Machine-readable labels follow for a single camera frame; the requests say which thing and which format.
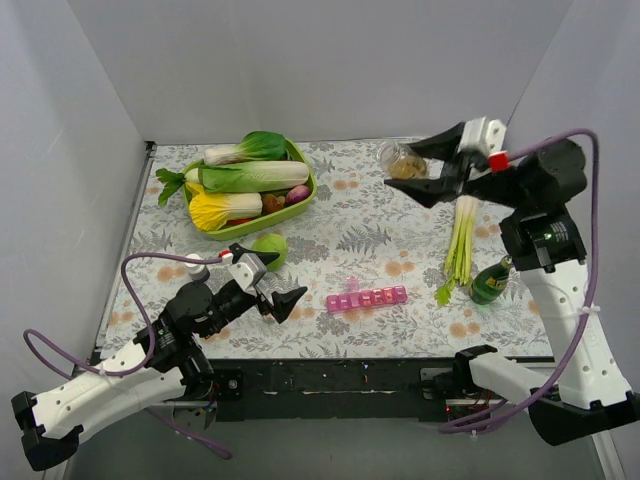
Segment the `clear pill bottle yellow capsules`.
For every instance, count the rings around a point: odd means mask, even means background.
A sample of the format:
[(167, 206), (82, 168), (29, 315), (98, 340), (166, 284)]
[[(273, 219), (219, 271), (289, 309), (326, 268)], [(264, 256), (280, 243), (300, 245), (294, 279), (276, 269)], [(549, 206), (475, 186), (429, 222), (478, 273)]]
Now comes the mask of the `clear pill bottle yellow capsules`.
[(395, 140), (385, 141), (377, 153), (382, 170), (392, 179), (426, 179), (429, 167), (426, 160), (406, 144)]

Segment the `pink weekly pill organizer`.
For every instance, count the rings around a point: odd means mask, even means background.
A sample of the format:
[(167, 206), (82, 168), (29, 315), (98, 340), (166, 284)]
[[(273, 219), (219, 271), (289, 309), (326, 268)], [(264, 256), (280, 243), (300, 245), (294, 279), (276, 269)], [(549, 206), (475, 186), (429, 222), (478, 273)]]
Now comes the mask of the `pink weekly pill organizer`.
[(326, 307), (329, 313), (346, 313), (394, 306), (407, 301), (408, 294), (402, 285), (361, 289), (359, 279), (351, 276), (347, 278), (343, 292), (326, 297)]

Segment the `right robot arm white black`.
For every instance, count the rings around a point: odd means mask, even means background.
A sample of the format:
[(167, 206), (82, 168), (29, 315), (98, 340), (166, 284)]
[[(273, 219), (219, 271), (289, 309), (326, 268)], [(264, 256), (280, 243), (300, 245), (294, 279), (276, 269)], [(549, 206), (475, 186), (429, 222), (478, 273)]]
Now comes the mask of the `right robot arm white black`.
[(390, 186), (424, 207), (470, 196), (511, 209), (501, 238), (542, 319), (556, 368), (541, 375), (488, 345), (458, 352), (446, 377), (464, 397), (483, 390), (498, 403), (440, 426), (444, 434), (486, 434), (526, 412), (552, 446), (634, 423), (639, 396), (620, 372), (594, 303), (598, 239), (583, 240), (568, 202), (598, 190), (599, 151), (584, 152), (567, 131), (515, 153), (503, 150), (497, 120), (462, 122), (410, 144), (442, 162), (435, 179)]

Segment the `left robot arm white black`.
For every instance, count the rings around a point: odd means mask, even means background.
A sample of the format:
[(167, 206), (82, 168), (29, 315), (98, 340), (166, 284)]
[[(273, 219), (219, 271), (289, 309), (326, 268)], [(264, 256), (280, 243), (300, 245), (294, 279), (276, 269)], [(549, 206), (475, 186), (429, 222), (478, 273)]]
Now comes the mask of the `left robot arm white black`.
[(146, 318), (142, 330), (95, 366), (64, 352), (40, 332), (25, 330), (24, 341), (38, 338), (79, 371), (49, 391), (24, 391), (11, 400), (31, 468), (41, 472), (64, 463), (99, 431), (157, 403), (218, 395), (223, 379), (199, 340), (219, 334), (251, 309), (283, 323), (307, 292), (298, 287), (264, 293), (263, 277), (278, 258), (276, 252), (239, 244), (210, 259), (179, 257), (190, 282), (157, 319)]

